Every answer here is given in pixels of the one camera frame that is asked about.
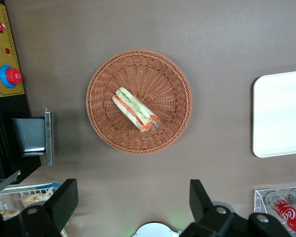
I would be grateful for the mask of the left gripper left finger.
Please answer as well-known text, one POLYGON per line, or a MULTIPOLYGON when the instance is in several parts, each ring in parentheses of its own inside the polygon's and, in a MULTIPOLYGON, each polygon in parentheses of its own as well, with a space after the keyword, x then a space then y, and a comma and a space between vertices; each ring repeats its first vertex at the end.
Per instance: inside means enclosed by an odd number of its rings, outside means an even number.
POLYGON ((0 237, 60 237, 77 205, 77 180, 67 179, 47 201, 32 203, 8 220, 0 214, 0 237))

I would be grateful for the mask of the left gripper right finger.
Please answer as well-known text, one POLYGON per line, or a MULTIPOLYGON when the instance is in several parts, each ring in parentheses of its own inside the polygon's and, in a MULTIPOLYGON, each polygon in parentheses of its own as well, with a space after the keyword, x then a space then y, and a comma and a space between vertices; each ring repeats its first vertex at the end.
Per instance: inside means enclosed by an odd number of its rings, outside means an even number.
POLYGON ((214 205, 198 179, 190 180, 189 206, 194 222, 182 231, 182 237, 291 236, 272 215, 252 213, 245 219, 224 205, 214 205))

